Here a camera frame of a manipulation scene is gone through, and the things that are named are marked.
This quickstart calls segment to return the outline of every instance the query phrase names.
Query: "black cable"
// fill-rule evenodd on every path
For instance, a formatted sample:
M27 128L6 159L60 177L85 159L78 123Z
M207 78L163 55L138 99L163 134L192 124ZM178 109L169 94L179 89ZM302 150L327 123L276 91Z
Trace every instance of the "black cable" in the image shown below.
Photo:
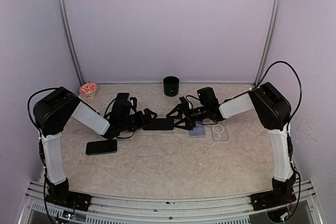
M207 125L217 125L218 122L215 122L213 121L214 123L201 123L200 121L198 122L200 125L204 125L204 126L207 126Z
M30 121L31 121L32 124L34 125L34 127L35 127L35 128L38 130L38 132L39 132L39 139L40 139L40 141L41 141L41 138L42 138L42 132L41 132L41 129L40 129L40 128L37 126L37 124L34 122L33 117L31 116L31 113L30 113L30 102L31 102L32 98L33 98L34 96L36 96L37 94L40 94L40 93L42 93L42 92L49 91L49 90L58 90L58 89L60 89L60 88L48 88L48 89L42 89L42 90L39 90L39 91L35 92L34 94L32 94L32 95L29 97L29 99L28 99L28 102L27 102L28 116L29 116ZM44 165L44 167L45 167L45 174L44 174L44 177L45 177L45 178L44 178L44 185L43 185L43 200L44 200L44 206L45 206L45 209L46 209L46 213L47 213L48 219L50 220L50 222L51 222L52 224L55 224L55 223L53 222L53 220L51 219L51 216L50 216L49 211L48 211L47 202L46 202L47 167L46 167L46 163L45 163L45 161L42 159L41 156L40 156L40 158L41 158L41 161L42 161L42 163L43 163L43 165Z
M109 103L109 105L106 107L106 110L105 110L105 113L104 113L104 118L106 118L107 110L109 109L109 107L111 106L111 104L112 104L117 98L118 98L118 97L114 98L114 99Z
M294 211L290 214L290 216L287 219L285 219L285 221L288 221L290 218L292 218L292 216L294 215L294 213L298 209L299 201L300 201L300 196L301 196L301 174L298 172L298 170L296 169L296 167L295 168L293 167L292 158L290 158L290 167L292 168L292 170L294 171L294 173L299 176L299 195L298 195L298 201L297 201L297 203L295 205Z
M46 162L45 162L44 159L43 159L44 152L42 153L42 152L41 152L41 149L40 149L40 148L43 148L43 144L42 144L42 132L39 131L39 132L38 132L38 135L39 135L39 147L38 147L38 148L39 148L40 160L42 161L43 166L44 166L44 167L47 167Z
M197 97L195 97L195 96L193 96L193 95L191 95L191 94L188 94L188 95L185 96L185 98L187 99L188 103L191 105L191 109L193 109L193 108L194 108L194 105L193 105L193 103L188 99L188 97L194 98L194 99L197 100L197 101L199 101L199 98L197 98Z
M293 71L293 73L295 74L295 76L296 76L296 78L297 78L297 80L298 80L299 87L300 87L300 98L299 98L299 102L298 102L298 105L296 106L294 112L292 113L292 115L291 115L290 118L289 118L289 121L288 121L288 124L287 124L287 131L288 131L289 123L290 123L290 121L292 120L293 116L294 116L294 115L296 114L296 112L298 111L298 109L299 109L299 107L300 107L300 105L301 105L301 101L302 101L302 85L301 85L301 80L300 80L300 78L299 78L298 73L296 73L295 69L294 69L288 62L285 62L285 61L283 61L283 60L275 61L275 62L273 62L273 63L267 68L267 70L266 70L266 72L264 73L263 77L261 78L261 80L258 82L258 84L256 84L256 86L255 86L253 89L256 89L256 88L262 83L262 81L263 81L264 78L266 77L268 71L269 71L274 65L279 64L279 63L282 63L282 64L287 65L287 66Z
M134 133L135 133L135 131L133 131L132 135L130 135L130 136L127 136L127 137L117 136L116 138L117 139L129 139L129 138L131 138L134 135Z
M48 219L50 220L50 222L52 224L55 224L53 222L53 220L51 219L51 216L50 216L49 211L48 211L48 206L47 206L47 202L46 202L46 184L47 184L47 168L45 168L45 173L44 173L43 200L44 200L44 207L46 208L46 213L47 213Z
M191 94L186 95L186 98L188 98L188 97L194 98L194 99L197 100L197 101L200 100L199 98L197 98L197 97L195 97L195 96L193 96L193 95L191 95Z

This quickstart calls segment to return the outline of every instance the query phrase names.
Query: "white wall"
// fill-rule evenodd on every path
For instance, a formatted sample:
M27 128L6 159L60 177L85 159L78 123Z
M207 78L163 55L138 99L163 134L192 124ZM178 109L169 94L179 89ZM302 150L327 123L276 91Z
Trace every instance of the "white wall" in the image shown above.
M41 172L37 131L27 115L35 91L78 90L57 0L0 0L0 222L15 223Z
M254 81L273 0L65 0L86 81Z
M336 0L282 0L269 63L285 60L303 85L302 106L292 124L294 158L311 178L326 223L336 222ZM268 78L298 101L295 76L286 66Z

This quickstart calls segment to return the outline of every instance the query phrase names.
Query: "marble table surface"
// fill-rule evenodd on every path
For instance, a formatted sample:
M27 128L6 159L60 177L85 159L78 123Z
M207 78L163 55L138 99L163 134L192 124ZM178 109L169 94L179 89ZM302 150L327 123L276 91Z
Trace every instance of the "marble table surface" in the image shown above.
M138 110L149 108L165 117L187 94L212 87L219 102L250 86L181 84L179 94L167 97L162 84L100 85L93 98L82 98L100 113L119 92L137 97ZM110 196L180 199L252 193L271 189L273 158L267 131L255 111L220 124L227 142L218 142L212 126L203 138L190 138L181 129L136 131L118 141L114 154L87 156L86 143L103 140L90 129L70 120L62 133L63 166L70 189Z

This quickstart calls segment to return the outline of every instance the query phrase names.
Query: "metal frame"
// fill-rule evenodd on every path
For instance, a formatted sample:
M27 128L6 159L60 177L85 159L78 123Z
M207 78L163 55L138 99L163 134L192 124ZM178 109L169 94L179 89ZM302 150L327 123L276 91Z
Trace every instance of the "metal frame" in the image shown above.
M83 73L82 70L80 68L80 64L78 61L78 57L75 51L75 46L74 46L74 41L72 39L72 34L70 31L70 26L69 26L69 21L68 21L68 15L67 15L67 10L66 10L66 6L65 6L65 0L58 0L59 3L59 9L61 12L61 17L62 17L62 22L63 22L63 28L64 28L64 32L67 38L67 42L68 42L68 47L70 50L70 55L71 55L71 60L73 63L73 67L75 68L75 72L76 72L76 76L78 79L78 82L80 85L83 85L85 83L85 79L83 77Z
M264 73L266 64L267 64L267 58L269 55L269 50L272 44L272 39L275 31L275 26L278 18L278 12L279 12L279 7L280 7L280 1L281 0L273 0L273 7L272 7L272 13L271 13L271 20L269 22L268 26L268 31L267 31L267 37L261 57L261 62L258 68L257 76L254 81L254 85L258 84L259 81L261 80L261 76Z
M294 191L298 195L298 181ZM129 197L113 197L92 195L88 212L76 210L75 223L123 223L123 224L167 224L167 223L249 223L249 216L260 212L275 210L282 206L267 210L253 211L250 194L211 197L200 199L141 199ZM321 210L314 188L310 180L301 183L301 199L307 201L314 224L323 224ZM32 181L27 190L19 224L26 224L32 210L45 212L43 184ZM63 207L48 203L48 210L54 217L64 210Z
M73 44L74 41L72 39L72 34L71 34L71 31L70 31L65 0L58 0L58 2L59 2L59 8L60 8L60 11L61 11L63 27L64 27L64 31L65 31L65 34L66 34L66 37L67 37L67 42L68 42L68 47L69 47L69 50L70 50L72 63L73 63L73 66L75 68L77 79L78 79L79 83L81 85L83 85L85 83L85 79L83 77L83 73L82 73L82 70L80 68L79 60L78 60L78 57L77 57L77 54L76 54L76 51L75 51L75 46ZM270 23L269 23L269 27L268 27L268 31L267 31L267 37L266 37L261 61L260 61L260 64L259 64L259 68L258 68L258 71L257 71L257 75L256 75L255 81L253 83L254 85L256 85L260 81L261 76L262 76L262 74L265 70L265 67L266 67L267 58L268 58L270 46L271 46L271 43L272 43L272 38L273 38L273 35L274 35L274 31L275 31L275 26L276 26L276 21L277 21L277 17L278 17L279 7L280 7L280 0L273 0L273 7L272 7L272 11L271 11L271 20L270 20Z

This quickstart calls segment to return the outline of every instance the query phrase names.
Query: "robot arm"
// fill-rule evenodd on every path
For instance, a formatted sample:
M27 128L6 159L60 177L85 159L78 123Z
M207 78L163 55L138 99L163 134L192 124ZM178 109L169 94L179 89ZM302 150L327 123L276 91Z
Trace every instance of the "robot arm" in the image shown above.
M287 139L290 136L291 107L289 102L268 82L219 106L224 119L254 109L271 140L274 179L285 182L293 175L290 167L292 145Z
M77 209L87 211L90 196L69 191L68 179L63 170L61 155L61 132L70 118L92 129L106 138L111 152L117 151L117 140L122 131L134 132L151 123L156 114L149 109L136 111L136 98L128 101L128 93L119 93L106 118L80 100L75 94L60 87L42 100L33 109L35 122L41 131L40 155L46 164L49 189L46 200L61 206L70 207L74 202Z
M262 125L268 130L274 156L273 190L251 196L255 210L287 204L295 201L293 184L296 176L291 168L292 144L290 139L291 106L285 97L269 82L253 88L219 104L212 88L197 91L201 107L190 108L188 101L180 97L178 104L168 115L179 119L175 127L191 130L196 121L211 119L219 122L232 116L256 110Z
M65 88L60 88L37 102L34 116L42 132L47 177L55 186L66 181L61 156L61 132L69 119L75 119L102 136L110 126L105 118Z

